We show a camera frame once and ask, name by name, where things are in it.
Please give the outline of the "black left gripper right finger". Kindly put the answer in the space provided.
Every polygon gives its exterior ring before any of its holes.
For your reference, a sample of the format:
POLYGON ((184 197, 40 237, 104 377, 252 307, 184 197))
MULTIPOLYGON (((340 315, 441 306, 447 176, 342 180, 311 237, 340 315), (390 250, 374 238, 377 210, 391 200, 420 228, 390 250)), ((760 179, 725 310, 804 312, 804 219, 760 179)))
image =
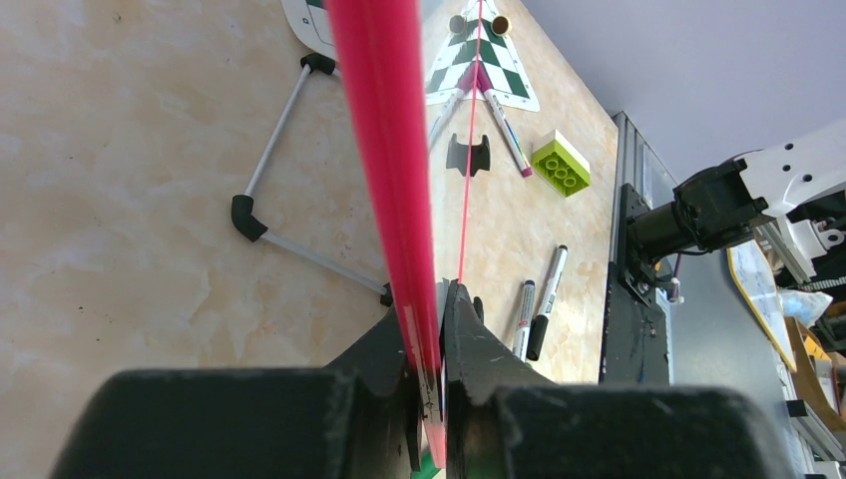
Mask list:
POLYGON ((768 418, 722 387, 557 384, 452 281, 442 326, 451 478, 789 478, 768 418))

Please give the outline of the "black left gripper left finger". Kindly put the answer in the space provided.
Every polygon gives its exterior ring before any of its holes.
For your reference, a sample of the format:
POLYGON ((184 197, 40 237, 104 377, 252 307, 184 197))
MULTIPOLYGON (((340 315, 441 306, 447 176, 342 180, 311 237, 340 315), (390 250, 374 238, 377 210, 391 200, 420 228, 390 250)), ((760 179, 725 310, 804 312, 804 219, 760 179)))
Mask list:
POLYGON ((136 369, 106 380, 56 478, 408 478, 419 399, 394 310, 322 367, 136 369))

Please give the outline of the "pink-framed whiteboard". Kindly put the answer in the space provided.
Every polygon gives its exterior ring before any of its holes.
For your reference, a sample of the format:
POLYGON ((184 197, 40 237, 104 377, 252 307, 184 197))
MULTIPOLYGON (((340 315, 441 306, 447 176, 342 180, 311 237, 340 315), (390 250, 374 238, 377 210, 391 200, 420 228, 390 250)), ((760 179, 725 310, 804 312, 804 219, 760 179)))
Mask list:
POLYGON ((433 463, 448 463, 442 346, 470 172, 454 157, 481 12, 474 1, 330 1, 336 58, 433 463))

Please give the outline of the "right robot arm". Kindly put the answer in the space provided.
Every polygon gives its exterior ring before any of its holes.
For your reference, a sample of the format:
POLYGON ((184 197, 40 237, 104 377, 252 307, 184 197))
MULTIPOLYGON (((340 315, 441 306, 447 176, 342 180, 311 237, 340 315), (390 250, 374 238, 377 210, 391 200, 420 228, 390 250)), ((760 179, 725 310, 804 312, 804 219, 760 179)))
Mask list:
POLYGON ((751 240, 775 223, 785 263, 800 280, 814 275, 812 261, 845 241, 842 232, 788 214, 845 184, 845 123, 838 121, 795 140, 741 153, 698 172, 673 190, 671 202, 626 221, 624 267, 631 281, 656 283, 666 256, 709 253, 751 240))

